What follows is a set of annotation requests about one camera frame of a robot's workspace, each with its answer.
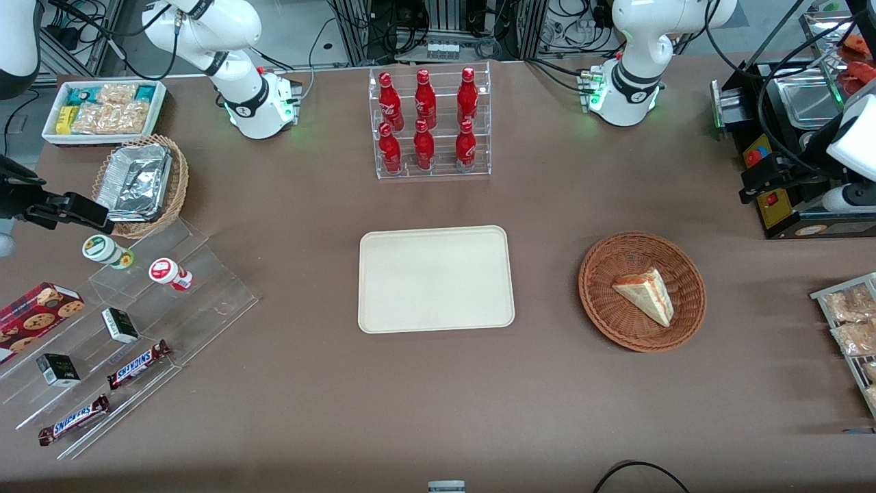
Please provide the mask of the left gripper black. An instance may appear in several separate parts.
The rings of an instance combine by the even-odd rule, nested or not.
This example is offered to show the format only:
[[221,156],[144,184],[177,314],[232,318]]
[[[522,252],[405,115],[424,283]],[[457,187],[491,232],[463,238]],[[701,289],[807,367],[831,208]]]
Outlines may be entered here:
[[[815,131],[801,154],[803,168],[789,168],[782,173],[783,185],[776,194],[788,199],[817,199],[832,190],[830,180],[844,181],[845,166],[827,153],[842,124],[842,114]],[[740,178],[740,202],[748,205],[771,189],[773,182],[780,183],[780,161],[776,154],[764,156],[753,166],[745,169]]]

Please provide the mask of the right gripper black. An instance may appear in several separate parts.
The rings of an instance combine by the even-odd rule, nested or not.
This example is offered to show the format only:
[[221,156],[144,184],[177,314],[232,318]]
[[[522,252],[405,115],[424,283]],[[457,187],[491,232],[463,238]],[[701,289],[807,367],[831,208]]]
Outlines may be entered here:
[[57,227],[70,219],[102,234],[113,233],[106,207],[81,194],[46,194],[45,184],[31,169],[1,156],[1,218],[13,219],[27,212],[27,221],[39,227]]

